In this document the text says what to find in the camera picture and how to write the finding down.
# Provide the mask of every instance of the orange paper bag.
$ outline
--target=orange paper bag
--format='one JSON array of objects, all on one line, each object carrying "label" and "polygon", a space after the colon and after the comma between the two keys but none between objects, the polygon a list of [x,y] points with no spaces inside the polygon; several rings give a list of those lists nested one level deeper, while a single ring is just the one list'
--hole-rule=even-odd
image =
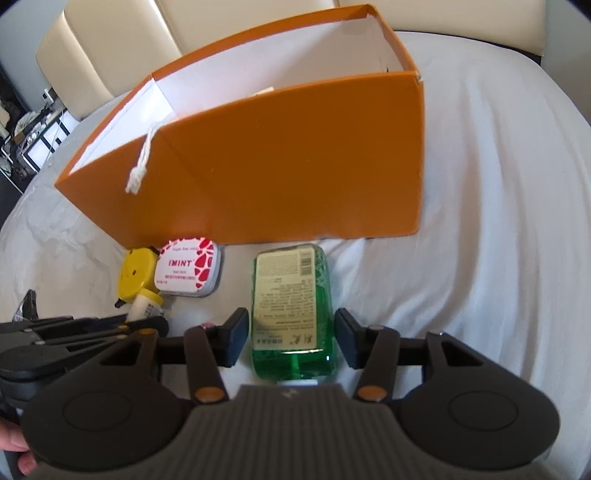
[{"label": "orange paper bag", "polygon": [[[56,187],[127,248],[408,235],[419,226],[423,109],[420,74],[374,7],[314,12],[154,72]],[[147,132],[141,186],[126,193]]]}]

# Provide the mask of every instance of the bottle label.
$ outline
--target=bottle label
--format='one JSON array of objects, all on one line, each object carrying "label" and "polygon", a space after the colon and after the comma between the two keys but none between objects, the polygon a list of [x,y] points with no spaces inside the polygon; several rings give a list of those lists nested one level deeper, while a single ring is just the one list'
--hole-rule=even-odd
[{"label": "bottle label", "polygon": [[260,254],[252,309],[254,350],[316,348],[314,249]]}]

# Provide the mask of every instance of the bed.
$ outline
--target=bed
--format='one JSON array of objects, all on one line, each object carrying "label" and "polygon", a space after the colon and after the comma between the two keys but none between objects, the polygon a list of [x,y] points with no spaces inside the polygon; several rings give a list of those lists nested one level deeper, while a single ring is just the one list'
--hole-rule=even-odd
[{"label": "bed", "polygon": [[[413,236],[317,243],[329,262],[335,307],[404,336],[448,332],[544,391],[561,415],[546,465],[562,478],[580,478],[591,466],[591,129],[534,61],[544,49],[544,1],[474,3],[376,2],[424,81],[421,226]],[[125,251],[53,183],[121,94],[219,37],[334,6],[256,0],[246,15],[238,4],[72,0],[66,7],[38,62],[70,111],[85,119],[2,228],[2,321],[29,288],[44,316],[116,313]],[[110,35],[101,35],[107,21]],[[171,334],[248,307],[252,260],[271,246],[226,247],[218,289],[171,304]],[[231,394],[259,382],[250,362],[247,344],[238,364],[222,372]],[[351,390],[356,378],[340,360],[333,380]],[[398,382],[396,395],[403,395],[420,372],[402,370]],[[168,367],[164,383],[188,395],[182,368]]]}]

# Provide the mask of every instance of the wall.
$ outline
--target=wall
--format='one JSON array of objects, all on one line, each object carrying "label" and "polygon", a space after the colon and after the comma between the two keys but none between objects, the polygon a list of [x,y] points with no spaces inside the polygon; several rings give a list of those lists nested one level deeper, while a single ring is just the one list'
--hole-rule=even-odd
[{"label": "wall", "polygon": [[18,0],[0,17],[0,63],[12,84],[33,109],[43,106],[49,86],[35,52],[67,0]]},{"label": "wall", "polygon": [[591,123],[591,21],[567,0],[546,1],[542,66]]}]

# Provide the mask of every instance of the barcode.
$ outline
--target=barcode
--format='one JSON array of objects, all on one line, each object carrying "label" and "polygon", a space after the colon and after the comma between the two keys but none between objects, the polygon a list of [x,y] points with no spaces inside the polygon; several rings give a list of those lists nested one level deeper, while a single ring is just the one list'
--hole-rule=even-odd
[{"label": "barcode", "polygon": [[310,253],[300,255],[300,275],[312,275],[312,255]]}]

